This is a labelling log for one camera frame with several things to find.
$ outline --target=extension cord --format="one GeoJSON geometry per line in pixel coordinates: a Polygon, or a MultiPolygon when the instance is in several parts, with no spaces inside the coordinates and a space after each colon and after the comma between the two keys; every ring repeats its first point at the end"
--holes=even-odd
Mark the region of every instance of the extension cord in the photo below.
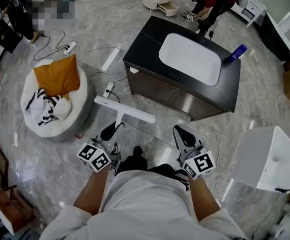
{"type": "Polygon", "coordinates": [[[18,147],[18,133],[14,132],[14,147],[18,147]]]}
{"type": "Polygon", "coordinates": [[[74,41],[71,42],[69,48],[64,51],[64,55],[67,56],[76,47],[76,45],[77,45],[76,42],[74,42],[74,41]]]}
{"type": "Polygon", "coordinates": [[[114,88],[114,84],[113,84],[112,82],[110,82],[110,83],[108,84],[108,86],[107,86],[107,88],[106,88],[104,94],[103,94],[103,97],[108,98],[109,95],[110,95],[110,92],[111,92],[111,90],[113,90],[113,88],[114,88]]]}

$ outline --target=bathroom vanity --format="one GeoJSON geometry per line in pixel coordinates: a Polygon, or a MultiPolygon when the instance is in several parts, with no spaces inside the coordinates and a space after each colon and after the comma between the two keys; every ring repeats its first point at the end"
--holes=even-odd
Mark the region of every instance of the bathroom vanity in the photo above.
{"type": "Polygon", "coordinates": [[[240,65],[230,52],[151,16],[123,61],[132,94],[186,113],[192,120],[234,112],[240,65]]]}

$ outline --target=black pants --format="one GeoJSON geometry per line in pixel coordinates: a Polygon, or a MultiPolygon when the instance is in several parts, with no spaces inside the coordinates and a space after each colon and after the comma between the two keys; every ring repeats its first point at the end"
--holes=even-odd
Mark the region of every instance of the black pants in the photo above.
{"type": "Polygon", "coordinates": [[[28,13],[19,12],[14,15],[8,15],[9,21],[13,26],[15,32],[20,33],[28,40],[31,40],[34,36],[32,20],[28,13]]]}
{"type": "MultiPolygon", "coordinates": [[[[192,10],[194,14],[198,14],[204,7],[205,7],[206,0],[198,0],[195,8],[192,10]]],[[[215,6],[212,8],[209,16],[205,19],[205,21],[209,22],[209,26],[199,26],[200,30],[207,31],[211,25],[216,22],[216,19],[219,15],[225,13],[226,11],[230,10],[231,7],[234,6],[235,3],[230,2],[229,0],[218,0],[215,6]]]]}
{"type": "Polygon", "coordinates": [[[147,160],[145,158],[143,158],[141,155],[131,155],[127,157],[124,162],[121,163],[117,170],[117,174],[133,170],[153,172],[169,178],[173,178],[172,173],[175,171],[169,164],[166,163],[148,169],[147,160]]]}

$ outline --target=white box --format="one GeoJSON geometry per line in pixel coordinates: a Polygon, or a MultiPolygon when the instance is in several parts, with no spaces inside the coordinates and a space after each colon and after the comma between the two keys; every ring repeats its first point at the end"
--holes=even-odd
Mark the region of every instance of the white box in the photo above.
{"type": "Polygon", "coordinates": [[[211,151],[187,159],[183,164],[183,169],[194,180],[210,173],[214,168],[216,165],[211,151]]]}
{"type": "Polygon", "coordinates": [[[88,143],[84,143],[76,156],[83,165],[96,173],[111,163],[105,150],[88,143]]]}
{"type": "Polygon", "coordinates": [[[232,178],[257,189],[290,189],[290,138],[278,127],[246,130],[240,137],[232,178]]]}

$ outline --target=power strip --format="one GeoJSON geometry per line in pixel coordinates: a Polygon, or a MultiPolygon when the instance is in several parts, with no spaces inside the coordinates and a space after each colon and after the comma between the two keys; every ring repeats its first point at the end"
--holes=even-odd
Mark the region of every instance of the power strip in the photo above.
{"type": "Polygon", "coordinates": [[[76,47],[76,45],[76,42],[71,42],[69,48],[64,51],[64,54],[67,56],[76,47]]]}
{"type": "Polygon", "coordinates": [[[110,83],[107,85],[107,88],[106,88],[106,90],[105,90],[105,92],[104,92],[104,94],[103,94],[103,97],[108,98],[109,95],[110,95],[110,92],[111,92],[111,90],[113,90],[113,88],[114,88],[114,84],[113,84],[112,82],[110,82],[110,83]]]}

